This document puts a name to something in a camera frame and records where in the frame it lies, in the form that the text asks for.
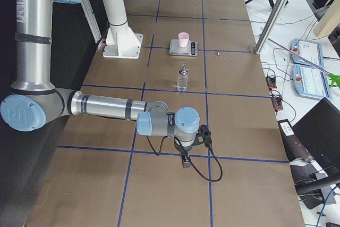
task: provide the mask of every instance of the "white table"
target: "white table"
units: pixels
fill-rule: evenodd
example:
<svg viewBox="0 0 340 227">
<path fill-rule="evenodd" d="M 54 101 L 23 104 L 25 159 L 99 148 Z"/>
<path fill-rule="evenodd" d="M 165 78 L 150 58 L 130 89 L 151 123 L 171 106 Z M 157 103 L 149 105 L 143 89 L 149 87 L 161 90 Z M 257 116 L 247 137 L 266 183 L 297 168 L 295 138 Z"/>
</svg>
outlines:
<svg viewBox="0 0 340 227">
<path fill-rule="evenodd" d="M 313 12 L 309 8 L 307 2 L 305 0 L 288 0 L 289 3 L 286 5 L 277 22 L 276 23 L 293 23 L 299 20 L 294 24 L 277 24 L 274 26 L 273 31 L 271 32 L 269 38 L 272 40 L 282 44 L 283 46 L 290 48 L 291 41 L 294 38 L 301 38 L 307 40 L 316 39 L 313 29 L 309 30 L 313 26 L 317 25 L 317 21 Z M 267 21 L 270 13 L 271 7 L 269 5 L 268 0 L 253 0 L 249 4 L 247 4 L 247 11 L 250 18 L 252 29 L 254 33 L 255 40 L 259 39 L 259 35 L 262 33 L 262 30 L 265 26 L 265 22 Z M 333 46 L 327 37 L 320 38 L 316 40 L 317 42 L 322 44 L 322 52 L 324 56 L 337 58 L 339 59 L 337 53 L 335 52 Z M 281 70 L 286 71 L 288 74 L 292 74 L 292 68 L 294 63 L 290 60 L 290 54 L 287 51 L 277 50 L 275 51 L 275 59 L 273 57 L 273 49 L 277 48 L 271 42 L 266 42 L 260 56 L 262 61 L 263 68 L 271 68 L 275 71 L 276 75 L 284 77 L 285 74 L 281 72 Z M 340 74 L 340 61 L 336 60 L 327 60 L 324 59 L 325 69 L 334 74 Z M 283 111 L 279 111 L 277 113 L 277 120 L 288 119 L 294 120 L 291 122 L 292 125 L 296 124 L 298 120 L 300 120 L 307 112 L 309 112 L 318 102 L 317 99 L 310 99 L 306 97 L 301 97 L 298 95 L 294 89 L 293 81 L 285 81 L 283 78 L 276 79 L 277 90 L 283 94 L 283 100 L 290 103 L 295 111 L 296 117 L 294 118 L 294 110 L 283 103 Z M 331 102 L 340 109 L 340 90 L 337 87 L 331 88 L 332 100 Z M 313 163 L 317 170 L 321 170 L 321 167 L 317 163 Z M 326 222 L 333 222 L 340 224 L 340 196 L 335 196 L 337 201 L 336 205 L 327 205 L 324 213 L 326 216 L 321 218 L 319 226 L 325 226 Z M 317 206 L 316 208 L 309 210 L 305 207 L 303 202 L 300 202 L 302 214 L 304 217 L 304 221 L 306 224 L 315 225 L 317 222 L 318 214 L 322 208 L 322 205 Z"/>
</svg>

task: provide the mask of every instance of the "blue cable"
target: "blue cable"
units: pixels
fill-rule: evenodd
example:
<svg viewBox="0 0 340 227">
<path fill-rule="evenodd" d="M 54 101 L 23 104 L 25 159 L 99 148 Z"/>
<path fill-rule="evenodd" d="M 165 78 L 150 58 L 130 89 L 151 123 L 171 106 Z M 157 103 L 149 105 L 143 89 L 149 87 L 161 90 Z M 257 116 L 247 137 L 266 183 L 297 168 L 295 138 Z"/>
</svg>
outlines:
<svg viewBox="0 0 340 227">
<path fill-rule="evenodd" d="M 332 194 L 332 192 L 333 192 L 337 187 L 339 187 L 339 186 L 340 186 L 340 185 L 335 186 L 335 187 L 329 192 L 329 194 L 327 195 L 327 197 L 326 197 L 326 199 L 325 199 L 325 203 L 324 203 L 324 205 L 323 205 L 323 207 L 322 207 L 322 209 L 321 209 L 321 212 L 320 212 L 320 214 L 319 214 L 319 218 L 318 218 L 317 224 L 316 224 L 316 225 L 313 225 L 313 226 L 318 226 L 318 225 L 319 225 L 320 219 L 321 219 L 322 214 L 323 214 L 323 212 L 324 212 L 324 209 L 325 209 L 325 207 L 326 207 L 326 203 L 327 203 L 327 200 L 328 200 L 329 196 L 330 196 L 330 195 Z"/>
</svg>

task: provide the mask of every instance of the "pink cup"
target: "pink cup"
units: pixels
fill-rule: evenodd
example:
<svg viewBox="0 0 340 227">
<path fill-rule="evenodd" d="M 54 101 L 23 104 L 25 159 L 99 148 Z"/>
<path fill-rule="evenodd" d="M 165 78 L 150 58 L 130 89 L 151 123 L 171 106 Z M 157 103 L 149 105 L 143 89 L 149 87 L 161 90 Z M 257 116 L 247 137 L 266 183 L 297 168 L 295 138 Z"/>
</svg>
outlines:
<svg viewBox="0 0 340 227">
<path fill-rule="evenodd" d="M 180 47 L 184 48 L 188 45 L 189 42 L 189 34 L 186 32 L 181 32 L 178 35 L 178 44 L 180 45 Z"/>
</svg>

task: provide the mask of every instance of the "digital scale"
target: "digital scale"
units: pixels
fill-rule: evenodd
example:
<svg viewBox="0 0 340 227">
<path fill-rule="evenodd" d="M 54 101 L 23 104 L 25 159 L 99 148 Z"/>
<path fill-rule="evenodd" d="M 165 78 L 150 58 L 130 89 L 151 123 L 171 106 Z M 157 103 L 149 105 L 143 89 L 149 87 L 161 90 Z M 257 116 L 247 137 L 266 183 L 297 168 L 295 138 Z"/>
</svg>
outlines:
<svg viewBox="0 0 340 227">
<path fill-rule="evenodd" d="M 181 55 L 181 56 L 197 56 L 198 55 L 198 43 L 190 41 L 186 47 L 180 47 L 178 39 L 172 39 L 170 42 L 171 55 Z"/>
<path fill-rule="evenodd" d="M 332 99 L 327 76 L 311 66 L 293 66 L 294 87 L 298 94 L 309 98 Z"/>
<path fill-rule="evenodd" d="M 298 38 L 293 39 L 291 50 L 294 51 L 294 47 L 298 48 L 297 54 L 304 59 L 312 62 L 313 64 L 324 67 L 324 56 L 322 54 L 322 47 L 320 43 L 300 40 Z M 291 54 L 293 62 L 296 64 L 308 65 L 306 62 L 298 59 L 294 54 Z"/>
</svg>

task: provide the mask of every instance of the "label on robot arm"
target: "label on robot arm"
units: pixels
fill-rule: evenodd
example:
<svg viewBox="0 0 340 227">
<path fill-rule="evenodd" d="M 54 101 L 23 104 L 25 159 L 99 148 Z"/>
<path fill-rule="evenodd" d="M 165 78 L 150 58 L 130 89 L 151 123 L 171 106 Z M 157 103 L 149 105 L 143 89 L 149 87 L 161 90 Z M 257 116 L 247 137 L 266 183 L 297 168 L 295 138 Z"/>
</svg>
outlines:
<svg viewBox="0 0 340 227">
<path fill-rule="evenodd" d="M 26 22 L 26 0 L 16 0 L 16 22 Z"/>
<path fill-rule="evenodd" d="M 294 131 L 292 130 L 291 126 L 287 122 L 280 123 L 283 132 L 286 134 L 286 136 L 294 135 Z"/>
</svg>

